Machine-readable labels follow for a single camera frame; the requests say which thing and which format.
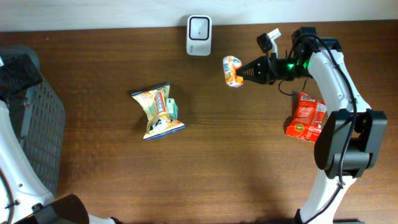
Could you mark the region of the orange small carton box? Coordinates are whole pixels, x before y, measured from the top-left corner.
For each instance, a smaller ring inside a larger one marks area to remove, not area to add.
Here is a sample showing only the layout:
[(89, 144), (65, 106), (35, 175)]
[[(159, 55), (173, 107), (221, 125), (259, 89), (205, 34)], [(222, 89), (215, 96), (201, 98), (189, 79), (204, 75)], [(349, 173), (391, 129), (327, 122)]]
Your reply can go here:
[(226, 84), (238, 88), (243, 85), (243, 77), (237, 75), (236, 71), (242, 66), (240, 59), (229, 55), (223, 58), (223, 70)]

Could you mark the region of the red snack bag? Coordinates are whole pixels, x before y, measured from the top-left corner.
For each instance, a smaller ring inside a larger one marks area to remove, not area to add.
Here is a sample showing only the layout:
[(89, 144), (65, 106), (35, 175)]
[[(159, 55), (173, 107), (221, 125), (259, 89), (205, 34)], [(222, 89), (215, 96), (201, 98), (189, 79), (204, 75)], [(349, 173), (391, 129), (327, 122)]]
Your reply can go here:
[(322, 121), (326, 111), (324, 101), (300, 93), (293, 120), (287, 126), (285, 135), (304, 141), (316, 142), (322, 131)]

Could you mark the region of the yellow snack bag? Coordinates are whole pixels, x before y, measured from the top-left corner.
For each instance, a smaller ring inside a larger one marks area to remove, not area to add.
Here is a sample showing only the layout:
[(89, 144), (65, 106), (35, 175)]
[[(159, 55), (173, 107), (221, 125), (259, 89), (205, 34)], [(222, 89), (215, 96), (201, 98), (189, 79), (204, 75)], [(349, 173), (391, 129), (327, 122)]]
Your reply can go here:
[(147, 115), (147, 127), (144, 140), (156, 139), (185, 128), (185, 124), (172, 119), (167, 114), (166, 100), (169, 97), (170, 83), (157, 85), (148, 90), (131, 94)]

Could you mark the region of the teal tissue packet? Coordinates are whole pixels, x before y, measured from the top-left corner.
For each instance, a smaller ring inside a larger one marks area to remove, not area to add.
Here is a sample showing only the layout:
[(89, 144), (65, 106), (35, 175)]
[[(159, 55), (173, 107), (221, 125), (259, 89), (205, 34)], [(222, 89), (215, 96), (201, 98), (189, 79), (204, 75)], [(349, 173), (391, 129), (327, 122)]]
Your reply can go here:
[(167, 114), (172, 119), (178, 118), (178, 106), (173, 98), (168, 98), (166, 100)]

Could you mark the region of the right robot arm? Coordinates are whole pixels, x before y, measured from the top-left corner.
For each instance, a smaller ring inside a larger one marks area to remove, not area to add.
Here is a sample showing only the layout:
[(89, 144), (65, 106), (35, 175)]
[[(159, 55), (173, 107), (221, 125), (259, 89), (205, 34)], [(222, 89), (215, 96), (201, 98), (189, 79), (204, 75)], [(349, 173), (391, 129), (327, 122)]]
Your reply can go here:
[(328, 119), (315, 142), (318, 174), (294, 223), (333, 223), (345, 193), (372, 168), (387, 126), (382, 111), (363, 100), (345, 66), (343, 49), (335, 38), (321, 38), (314, 27), (292, 34), (285, 58), (277, 54), (278, 29), (257, 37), (263, 56), (236, 69), (237, 76), (259, 84), (312, 78), (326, 104)]

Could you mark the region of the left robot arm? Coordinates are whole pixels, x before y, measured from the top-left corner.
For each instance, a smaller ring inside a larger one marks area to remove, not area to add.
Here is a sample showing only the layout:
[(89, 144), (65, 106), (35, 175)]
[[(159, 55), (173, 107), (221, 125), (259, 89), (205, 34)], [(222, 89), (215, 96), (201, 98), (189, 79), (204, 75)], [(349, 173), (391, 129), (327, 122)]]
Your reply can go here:
[(90, 215), (75, 194), (55, 199), (29, 163), (12, 127), (7, 103), (12, 95), (42, 81), (29, 53), (1, 52), (1, 223), (119, 223), (114, 217)]

